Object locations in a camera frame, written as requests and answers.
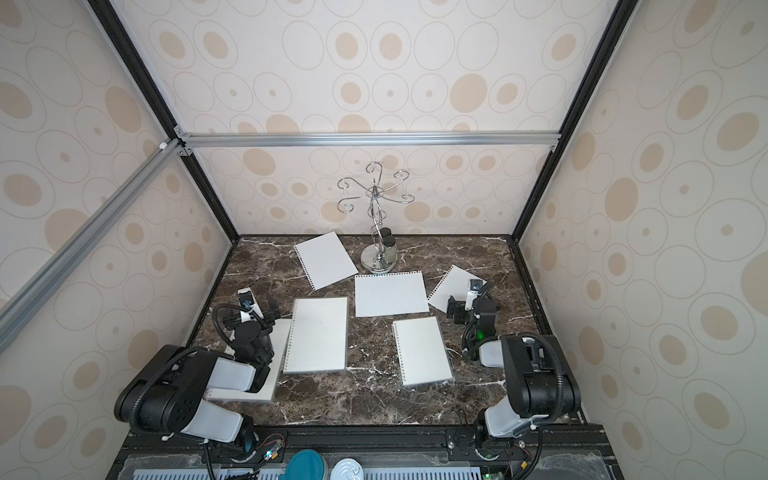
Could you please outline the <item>torn lined page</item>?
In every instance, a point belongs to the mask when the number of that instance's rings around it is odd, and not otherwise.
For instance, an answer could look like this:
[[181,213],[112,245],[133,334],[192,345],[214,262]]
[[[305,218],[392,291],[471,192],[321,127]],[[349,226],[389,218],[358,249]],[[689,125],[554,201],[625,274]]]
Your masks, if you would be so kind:
[[299,243],[294,249],[314,291],[358,274],[336,232]]
[[354,280],[357,318],[429,311],[421,271],[357,275]]

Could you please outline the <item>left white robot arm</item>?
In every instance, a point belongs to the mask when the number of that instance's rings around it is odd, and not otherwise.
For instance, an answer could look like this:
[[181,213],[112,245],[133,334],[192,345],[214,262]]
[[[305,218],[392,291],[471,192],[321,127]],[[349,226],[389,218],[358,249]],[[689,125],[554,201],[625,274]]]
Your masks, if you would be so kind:
[[231,354],[163,346],[118,395],[114,416],[137,434],[185,435],[253,450],[253,420],[207,401],[205,394],[211,389],[259,392],[274,358],[274,325],[273,320],[237,321]]

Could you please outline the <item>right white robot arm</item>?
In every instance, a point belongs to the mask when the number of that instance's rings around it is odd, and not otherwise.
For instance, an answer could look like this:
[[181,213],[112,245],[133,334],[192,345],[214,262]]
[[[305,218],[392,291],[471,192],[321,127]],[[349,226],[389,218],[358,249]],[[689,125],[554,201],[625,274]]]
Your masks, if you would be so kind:
[[565,354],[552,335],[499,335],[497,304],[480,296],[459,301],[450,297],[446,314],[464,327],[464,357],[503,371],[505,396],[482,410],[475,421],[475,448],[491,439],[519,438],[581,408],[581,392]]

